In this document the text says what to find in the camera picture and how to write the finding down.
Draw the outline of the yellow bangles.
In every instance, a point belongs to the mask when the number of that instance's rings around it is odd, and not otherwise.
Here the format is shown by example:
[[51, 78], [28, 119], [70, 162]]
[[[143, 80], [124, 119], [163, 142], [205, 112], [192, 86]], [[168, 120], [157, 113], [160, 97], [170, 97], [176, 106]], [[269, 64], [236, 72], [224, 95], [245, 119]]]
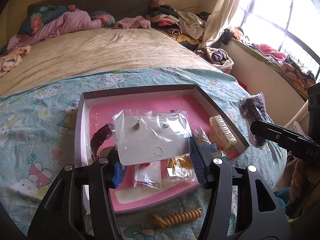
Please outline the yellow bangles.
[[192, 183], [196, 181], [196, 175], [191, 162], [190, 154], [184, 154], [167, 162], [168, 181], [182, 181]]

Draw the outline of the red ball earrings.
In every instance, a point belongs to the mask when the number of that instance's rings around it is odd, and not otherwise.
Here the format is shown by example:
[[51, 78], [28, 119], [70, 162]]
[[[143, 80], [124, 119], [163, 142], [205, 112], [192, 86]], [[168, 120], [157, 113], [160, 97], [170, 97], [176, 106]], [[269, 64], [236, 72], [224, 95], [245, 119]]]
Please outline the red ball earrings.
[[134, 185], [144, 185], [150, 188], [161, 188], [162, 172], [161, 162], [139, 164], [135, 166]]

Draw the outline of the white tube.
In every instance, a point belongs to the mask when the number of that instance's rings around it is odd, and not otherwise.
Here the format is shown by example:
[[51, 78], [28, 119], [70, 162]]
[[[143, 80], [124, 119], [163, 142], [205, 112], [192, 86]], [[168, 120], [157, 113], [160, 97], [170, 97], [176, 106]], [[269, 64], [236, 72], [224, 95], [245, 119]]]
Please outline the white tube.
[[200, 146], [204, 145], [210, 145], [211, 141], [207, 137], [205, 131], [202, 129], [202, 127], [197, 127], [194, 131], [195, 138]]

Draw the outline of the cream plastic hair claw clip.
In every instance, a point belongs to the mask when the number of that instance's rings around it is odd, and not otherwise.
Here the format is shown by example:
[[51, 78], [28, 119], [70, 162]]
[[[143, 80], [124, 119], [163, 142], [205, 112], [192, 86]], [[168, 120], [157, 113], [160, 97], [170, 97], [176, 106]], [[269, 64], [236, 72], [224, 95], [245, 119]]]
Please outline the cream plastic hair claw clip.
[[221, 115], [210, 117], [209, 125], [209, 139], [212, 143], [218, 144], [221, 149], [227, 149], [237, 143], [235, 136], [228, 128]]

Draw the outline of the maroon leather strap wristwatch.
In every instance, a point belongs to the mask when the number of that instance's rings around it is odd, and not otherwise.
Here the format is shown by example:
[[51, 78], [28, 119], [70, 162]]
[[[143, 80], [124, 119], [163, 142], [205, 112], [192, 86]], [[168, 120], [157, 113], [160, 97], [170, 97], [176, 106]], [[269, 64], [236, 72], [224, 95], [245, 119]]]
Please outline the maroon leather strap wristwatch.
[[91, 147], [91, 157], [94, 161], [100, 158], [107, 158], [108, 160], [114, 161], [117, 156], [116, 147], [107, 146], [103, 148], [100, 152], [99, 148], [104, 144], [104, 142], [110, 139], [114, 134], [114, 125], [105, 124], [102, 128], [98, 129], [97, 132], [93, 134], [90, 142]]

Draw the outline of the small stud earrings card bag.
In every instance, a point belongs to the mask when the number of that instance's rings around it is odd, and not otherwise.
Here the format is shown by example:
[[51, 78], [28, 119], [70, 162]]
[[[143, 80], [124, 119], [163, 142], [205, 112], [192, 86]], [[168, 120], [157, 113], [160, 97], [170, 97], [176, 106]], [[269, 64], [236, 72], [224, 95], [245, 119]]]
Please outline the small stud earrings card bag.
[[113, 117], [114, 140], [124, 166], [167, 160], [190, 153], [189, 116], [176, 112], [121, 109]]

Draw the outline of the black beaded item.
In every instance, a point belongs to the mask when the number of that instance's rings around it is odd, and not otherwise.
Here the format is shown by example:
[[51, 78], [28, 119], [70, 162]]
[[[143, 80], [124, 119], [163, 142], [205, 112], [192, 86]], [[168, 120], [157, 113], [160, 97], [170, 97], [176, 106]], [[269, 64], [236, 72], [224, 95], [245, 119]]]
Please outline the black beaded item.
[[238, 101], [238, 108], [241, 117], [245, 120], [250, 143], [259, 149], [262, 149], [266, 144], [266, 139], [251, 132], [251, 124], [254, 121], [266, 121], [265, 98], [262, 92], [244, 97]]

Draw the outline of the clothes on window ledge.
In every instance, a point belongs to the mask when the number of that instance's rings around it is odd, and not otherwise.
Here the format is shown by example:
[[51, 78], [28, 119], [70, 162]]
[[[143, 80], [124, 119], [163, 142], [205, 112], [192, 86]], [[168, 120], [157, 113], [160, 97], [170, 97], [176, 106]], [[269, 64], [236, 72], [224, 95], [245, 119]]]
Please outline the clothes on window ledge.
[[249, 42], [239, 28], [232, 27], [226, 31], [229, 31], [230, 41], [281, 75], [303, 100], [308, 99], [308, 88], [316, 84], [316, 78], [310, 70], [299, 64], [290, 54], [278, 52], [266, 44]]

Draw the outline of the red plastic box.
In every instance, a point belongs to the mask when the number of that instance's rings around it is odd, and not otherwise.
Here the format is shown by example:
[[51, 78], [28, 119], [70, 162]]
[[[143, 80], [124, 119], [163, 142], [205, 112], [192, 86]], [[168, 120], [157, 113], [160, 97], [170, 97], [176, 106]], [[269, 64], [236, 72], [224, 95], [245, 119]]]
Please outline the red plastic box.
[[247, 86], [238, 81], [239, 86], [241, 86], [247, 92]]

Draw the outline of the hello kitty teal blanket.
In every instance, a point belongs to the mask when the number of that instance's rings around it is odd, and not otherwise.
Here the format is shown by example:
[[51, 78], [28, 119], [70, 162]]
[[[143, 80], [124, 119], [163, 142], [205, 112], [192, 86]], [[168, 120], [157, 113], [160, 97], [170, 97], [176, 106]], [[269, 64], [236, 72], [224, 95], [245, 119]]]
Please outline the hello kitty teal blanket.
[[[75, 126], [83, 93], [130, 87], [198, 85], [222, 109], [249, 147], [229, 163], [202, 158], [206, 187], [137, 213], [117, 215], [114, 161], [76, 167]], [[287, 152], [254, 147], [238, 101], [248, 93], [218, 70], [155, 68], [71, 77], [1, 98], [1, 239], [277, 239], [285, 223], [272, 190]]]

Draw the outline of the bag stuffed with clothes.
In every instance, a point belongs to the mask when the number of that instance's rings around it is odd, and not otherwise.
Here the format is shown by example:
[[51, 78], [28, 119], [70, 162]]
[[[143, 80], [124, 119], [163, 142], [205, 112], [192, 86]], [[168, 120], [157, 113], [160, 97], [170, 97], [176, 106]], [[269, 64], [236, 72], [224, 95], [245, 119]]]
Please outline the bag stuffed with clothes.
[[198, 48], [194, 53], [222, 72], [226, 74], [231, 73], [234, 62], [223, 49], [204, 47]]

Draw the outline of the beige bed sheet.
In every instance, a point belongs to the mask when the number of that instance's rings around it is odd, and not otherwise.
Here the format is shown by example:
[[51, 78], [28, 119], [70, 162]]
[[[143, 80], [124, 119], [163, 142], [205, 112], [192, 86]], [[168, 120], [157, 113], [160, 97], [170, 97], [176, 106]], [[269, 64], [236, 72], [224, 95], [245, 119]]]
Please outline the beige bed sheet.
[[22, 63], [1, 77], [1, 96], [72, 76], [160, 67], [216, 70], [155, 29], [100, 28], [33, 45]]

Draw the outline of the pink fuzzy garment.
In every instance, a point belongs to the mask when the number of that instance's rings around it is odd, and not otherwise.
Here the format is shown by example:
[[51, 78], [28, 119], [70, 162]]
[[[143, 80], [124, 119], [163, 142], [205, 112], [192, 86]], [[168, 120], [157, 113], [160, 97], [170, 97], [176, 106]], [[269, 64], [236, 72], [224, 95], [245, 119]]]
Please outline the pink fuzzy garment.
[[150, 29], [151, 23], [143, 16], [136, 16], [133, 18], [123, 18], [117, 21], [114, 25], [114, 29]]

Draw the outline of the peach child garment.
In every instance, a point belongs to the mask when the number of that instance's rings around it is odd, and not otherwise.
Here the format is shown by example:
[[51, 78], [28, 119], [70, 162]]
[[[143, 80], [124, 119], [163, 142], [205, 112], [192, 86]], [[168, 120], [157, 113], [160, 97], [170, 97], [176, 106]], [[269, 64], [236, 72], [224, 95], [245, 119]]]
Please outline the peach child garment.
[[28, 45], [28, 46], [19, 48], [4, 57], [1, 57], [0, 78], [6, 75], [9, 71], [13, 70], [19, 64], [21, 64], [22, 57], [29, 54], [30, 50], [31, 50], [31, 46]]

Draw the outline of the dark green headboard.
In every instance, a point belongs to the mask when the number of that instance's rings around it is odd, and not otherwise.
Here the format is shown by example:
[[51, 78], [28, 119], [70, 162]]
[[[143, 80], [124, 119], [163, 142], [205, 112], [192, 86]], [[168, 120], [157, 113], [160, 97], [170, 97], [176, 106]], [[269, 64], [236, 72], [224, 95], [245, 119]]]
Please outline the dark green headboard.
[[115, 20], [129, 17], [146, 16], [150, 11], [152, 0], [42, 0], [28, 5], [27, 14], [30, 15], [42, 5], [74, 5], [88, 13], [105, 11], [111, 14]]

